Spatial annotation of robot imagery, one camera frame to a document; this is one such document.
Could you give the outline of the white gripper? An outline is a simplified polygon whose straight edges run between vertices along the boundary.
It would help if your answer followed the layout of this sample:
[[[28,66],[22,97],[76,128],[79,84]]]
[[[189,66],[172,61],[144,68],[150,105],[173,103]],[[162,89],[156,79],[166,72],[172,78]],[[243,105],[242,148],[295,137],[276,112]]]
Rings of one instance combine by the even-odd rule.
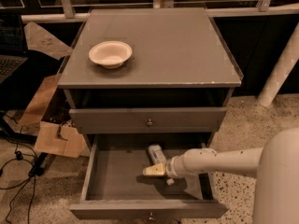
[[[184,165],[184,156],[175,156],[169,159],[164,166],[158,163],[143,169],[145,176],[164,176],[167,174],[171,178],[184,178],[187,176],[187,169]]]

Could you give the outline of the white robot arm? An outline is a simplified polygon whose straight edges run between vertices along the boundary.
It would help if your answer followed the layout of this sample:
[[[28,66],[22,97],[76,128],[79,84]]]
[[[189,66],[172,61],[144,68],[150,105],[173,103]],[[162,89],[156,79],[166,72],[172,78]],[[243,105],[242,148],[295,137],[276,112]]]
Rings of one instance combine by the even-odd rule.
[[[216,152],[193,148],[143,170],[181,179],[222,172],[256,180],[252,224],[299,224],[299,129],[277,133],[258,148]]]

